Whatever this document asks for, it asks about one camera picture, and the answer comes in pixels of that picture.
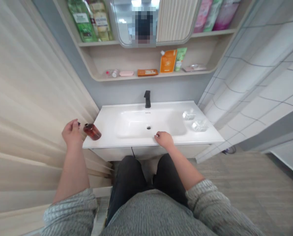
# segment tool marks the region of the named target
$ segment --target bathroom sink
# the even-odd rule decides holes
[[[195,132],[193,121],[183,120],[183,112],[193,109],[196,119],[206,119],[194,101],[126,104],[103,106],[94,122],[102,133],[93,141],[86,137],[83,148],[122,148],[157,146],[154,135],[166,131],[176,145],[211,144],[223,142],[218,131],[209,124],[205,132]]]
[[[157,131],[166,131],[172,136],[184,135],[187,129],[182,114],[172,109],[124,111],[117,117],[115,133],[119,138],[148,138]]]

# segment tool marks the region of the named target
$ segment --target gray sweater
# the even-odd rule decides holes
[[[186,196],[189,209],[156,189],[138,193],[100,235],[264,235],[210,180]],[[42,235],[91,235],[97,207],[91,189],[51,205]]]

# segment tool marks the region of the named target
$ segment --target black pants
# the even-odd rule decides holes
[[[140,162],[133,156],[126,156],[118,167],[116,181],[110,196],[106,225],[116,211],[135,194],[154,188],[188,207],[186,190],[169,154],[165,154],[159,160],[153,186],[147,185]]]

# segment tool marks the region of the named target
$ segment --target gray wall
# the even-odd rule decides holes
[[[88,73],[53,1],[33,2],[99,108],[102,105],[143,103],[145,90],[151,90],[151,102],[194,100],[198,103],[212,78],[213,73],[97,82]]]
[[[239,146],[244,151],[264,151],[290,140],[293,140],[293,111]]]

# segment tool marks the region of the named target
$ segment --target ceiling light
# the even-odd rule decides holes
[[[141,0],[131,0],[131,4],[133,7],[140,7],[141,6]]]

